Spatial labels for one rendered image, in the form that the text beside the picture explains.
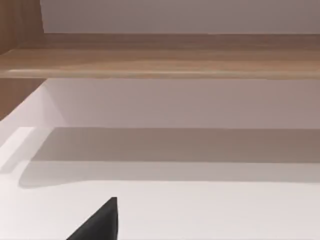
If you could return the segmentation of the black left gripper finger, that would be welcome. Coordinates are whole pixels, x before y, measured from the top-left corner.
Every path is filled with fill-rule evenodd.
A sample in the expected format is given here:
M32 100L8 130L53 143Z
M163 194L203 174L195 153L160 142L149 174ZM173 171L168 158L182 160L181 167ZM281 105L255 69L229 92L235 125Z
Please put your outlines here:
M66 240L118 240L118 198L111 197Z

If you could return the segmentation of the wooden open shelf unit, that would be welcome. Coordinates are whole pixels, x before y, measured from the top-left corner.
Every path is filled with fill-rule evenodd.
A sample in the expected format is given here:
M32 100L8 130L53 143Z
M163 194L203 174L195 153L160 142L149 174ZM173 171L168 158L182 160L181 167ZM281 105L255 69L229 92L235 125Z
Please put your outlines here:
M49 78L320 80L320 33L46 33L40 0L0 0L0 121Z

